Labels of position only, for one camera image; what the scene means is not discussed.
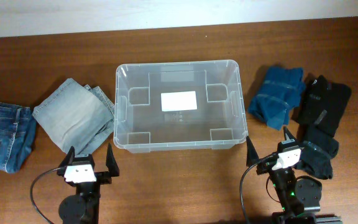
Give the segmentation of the light grey jeans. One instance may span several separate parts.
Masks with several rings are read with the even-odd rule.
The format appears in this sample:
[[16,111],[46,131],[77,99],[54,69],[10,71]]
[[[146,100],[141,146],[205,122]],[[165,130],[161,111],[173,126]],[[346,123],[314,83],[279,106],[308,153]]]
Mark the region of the light grey jeans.
[[64,152],[91,154],[114,131],[115,105],[99,86],[65,80],[34,108],[32,116]]

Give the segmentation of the small black cloth bundle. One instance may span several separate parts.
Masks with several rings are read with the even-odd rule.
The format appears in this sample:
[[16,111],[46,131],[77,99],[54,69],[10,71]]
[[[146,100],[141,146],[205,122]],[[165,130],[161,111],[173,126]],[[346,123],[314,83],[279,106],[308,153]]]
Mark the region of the small black cloth bundle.
[[308,126],[301,140],[301,156],[295,168],[317,179],[332,179],[331,159],[337,156],[339,143],[314,126]]

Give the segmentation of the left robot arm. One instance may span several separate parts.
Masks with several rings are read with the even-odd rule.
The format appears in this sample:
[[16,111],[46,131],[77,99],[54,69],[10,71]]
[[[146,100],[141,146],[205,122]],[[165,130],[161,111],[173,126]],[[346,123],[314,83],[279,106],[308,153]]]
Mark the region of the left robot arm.
[[119,176],[119,167],[109,144],[106,154],[107,171],[96,172],[91,154],[75,154],[71,147],[62,160],[57,175],[76,189],[76,193],[66,197],[60,204],[58,214],[63,224],[97,223],[99,219],[99,201],[102,185],[112,183],[113,177]]

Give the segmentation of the teal cloth bundle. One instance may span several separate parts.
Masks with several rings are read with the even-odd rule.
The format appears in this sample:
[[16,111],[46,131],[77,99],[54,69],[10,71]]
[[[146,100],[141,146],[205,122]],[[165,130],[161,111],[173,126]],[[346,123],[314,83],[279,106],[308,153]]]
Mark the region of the teal cloth bundle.
[[248,112],[268,127],[280,130],[290,120],[290,111],[300,105],[306,85],[303,69],[271,66],[251,99]]

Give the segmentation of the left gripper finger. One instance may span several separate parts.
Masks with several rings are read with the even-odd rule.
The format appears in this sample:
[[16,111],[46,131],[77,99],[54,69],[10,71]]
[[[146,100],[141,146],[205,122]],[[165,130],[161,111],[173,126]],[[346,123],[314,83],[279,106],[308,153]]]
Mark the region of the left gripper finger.
[[61,162],[61,167],[66,167],[72,164],[72,161],[75,157],[75,148],[72,146],[70,150],[68,151],[67,155]]
[[108,175],[110,177],[118,177],[120,175],[120,170],[114,157],[111,143],[108,144],[107,148],[106,167],[108,168]]

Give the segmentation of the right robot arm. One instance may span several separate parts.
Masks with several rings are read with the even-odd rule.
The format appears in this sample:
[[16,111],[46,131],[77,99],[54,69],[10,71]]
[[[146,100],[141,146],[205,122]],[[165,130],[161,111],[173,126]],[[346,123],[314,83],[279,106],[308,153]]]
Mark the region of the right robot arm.
[[342,223],[341,217],[336,215],[317,215],[321,210],[319,202],[322,197],[322,183],[307,175],[295,175],[293,168],[300,162],[305,145],[286,127],[283,134],[285,140],[278,143],[277,150],[263,158],[258,156],[250,137],[246,137],[247,170],[244,171],[239,184],[241,208],[246,223],[250,223],[250,220],[246,214],[243,186],[246,175],[253,168],[256,168],[257,175],[268,174],[267,182],[273,183],[278,203],[282,207],[281,212],[272,213],[272,223]]

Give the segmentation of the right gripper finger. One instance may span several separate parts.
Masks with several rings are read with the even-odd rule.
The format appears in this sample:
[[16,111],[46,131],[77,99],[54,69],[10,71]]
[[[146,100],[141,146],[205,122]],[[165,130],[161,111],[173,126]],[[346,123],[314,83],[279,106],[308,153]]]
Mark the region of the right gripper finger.
[[296,137],[292,135],[292,133],[289,131],[289,129],[286,126],[283,127],[283,134],[285,138],[285,140],[283,141],[284,144],[296,142]]
[[258,164],[260,162],[260,158],[249,136],[246,137],[246,144],[247,144],[246,166],[251,167],[255,164]]

